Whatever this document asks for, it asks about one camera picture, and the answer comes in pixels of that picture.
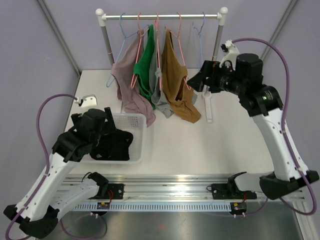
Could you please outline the black tank top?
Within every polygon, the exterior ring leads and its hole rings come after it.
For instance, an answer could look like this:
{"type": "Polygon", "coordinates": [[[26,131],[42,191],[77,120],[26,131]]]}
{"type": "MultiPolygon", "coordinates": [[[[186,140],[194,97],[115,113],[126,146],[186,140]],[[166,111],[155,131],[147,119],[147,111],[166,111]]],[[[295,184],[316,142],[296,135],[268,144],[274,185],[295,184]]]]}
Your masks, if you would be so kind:
{"type": "Polygon", "coordinates": [[[133,139],[131,132],[117,129],[104,134],[89,155],[96,161],[128,161],[130,159],[129,147],[133,139]]]}

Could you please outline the mustard brown tank top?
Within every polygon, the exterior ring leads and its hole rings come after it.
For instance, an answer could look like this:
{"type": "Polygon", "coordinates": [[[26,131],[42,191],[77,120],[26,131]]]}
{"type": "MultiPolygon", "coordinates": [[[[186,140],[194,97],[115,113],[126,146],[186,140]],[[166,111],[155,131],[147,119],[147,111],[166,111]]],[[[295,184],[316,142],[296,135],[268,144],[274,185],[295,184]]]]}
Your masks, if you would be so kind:
{"type": "Polygon", "coordinates": [[[197,95],[193,89],[188,89],[187,67],[181,65],[174,50],[173,35],[169,29],[165,32],[164,47],[161,54],[162,90],[174,114],[192,124],[201,118],[200,112],[194,106],[197,95]]]}

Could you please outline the grey tank top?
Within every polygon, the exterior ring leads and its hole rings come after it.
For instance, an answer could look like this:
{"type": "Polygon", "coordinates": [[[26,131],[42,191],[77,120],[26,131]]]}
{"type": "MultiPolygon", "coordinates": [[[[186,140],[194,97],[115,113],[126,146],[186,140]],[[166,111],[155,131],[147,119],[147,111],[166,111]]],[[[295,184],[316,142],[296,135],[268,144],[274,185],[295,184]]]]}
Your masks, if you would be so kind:
{"type": "Polygon", "coordinates": [[[155,105],[155,108],[163,113],[163,115],[168,119],[174,112],[169,105],[167,98],[163,92],[160,90],[160,77],[162,76],[161,69],[158,68],[158,51],[155,48],[151,57],[150,67],[149,67],[149,89],[151,92],[151,102],[155,105]]]}

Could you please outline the green tank top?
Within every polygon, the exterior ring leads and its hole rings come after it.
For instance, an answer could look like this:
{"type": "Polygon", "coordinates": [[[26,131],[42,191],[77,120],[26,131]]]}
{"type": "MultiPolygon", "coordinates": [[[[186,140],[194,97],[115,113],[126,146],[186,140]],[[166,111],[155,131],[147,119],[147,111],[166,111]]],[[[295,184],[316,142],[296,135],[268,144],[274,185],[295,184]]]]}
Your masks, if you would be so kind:
{"type": "Polygon", "coordinates": [[[134,65],[133,68],[133,73],[137,76],[140,94],[150,102],[153,110],[155,110],[156,107],[151,100],[152,93],[149,84],[149,71],[151,67],[152,57],[155,51],[154,37],[154,26],[150,25],[147,31],[147,43],[145,45],[144,51],[139,61],[134,65]]]}

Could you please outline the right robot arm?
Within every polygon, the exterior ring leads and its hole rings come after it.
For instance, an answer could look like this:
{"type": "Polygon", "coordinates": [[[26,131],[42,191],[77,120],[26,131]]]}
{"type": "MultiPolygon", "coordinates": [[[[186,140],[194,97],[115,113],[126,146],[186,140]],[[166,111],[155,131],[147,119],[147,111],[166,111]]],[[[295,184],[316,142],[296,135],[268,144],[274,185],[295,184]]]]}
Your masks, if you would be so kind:
{"type": "Polygon", "coordinates": [[[236,95],[260,130],[271,156],[273,172],[240,172],[228,178],[226,190],[232,198],[250,191],[276,200],[320,179],[303,161],[294,163],[290,151],[296,153],[297,149],[287,146],[289,130],[281,122],[284,105],[278,91],[263,83],[262,70],[263,61],[256,54],[242,53],[235,62],[204,61],[200,71],[187,81],[197,92],[208,86],[211,93],[236,95]]]}

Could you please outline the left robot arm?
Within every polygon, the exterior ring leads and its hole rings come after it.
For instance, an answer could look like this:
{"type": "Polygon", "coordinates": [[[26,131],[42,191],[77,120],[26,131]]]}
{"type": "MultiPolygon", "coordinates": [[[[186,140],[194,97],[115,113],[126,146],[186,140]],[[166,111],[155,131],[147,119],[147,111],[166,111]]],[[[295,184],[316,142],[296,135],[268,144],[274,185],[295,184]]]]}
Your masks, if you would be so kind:
{"type": "Polygon", "coordinates": [[[26,239],[45,238],[77,204],[90,198],[103,199],[108,194],[109,181],[93,172],[62,196],[54,196],[71,170],[98,145],[107,124],[112,130],[116,128],[110,107],[91,108],[72,114],[71,119],[73,126],[58,136],[49,162],[32,188],[19,203],[8,205],[3,211],[10,225],[17,223],[26,239]]]}

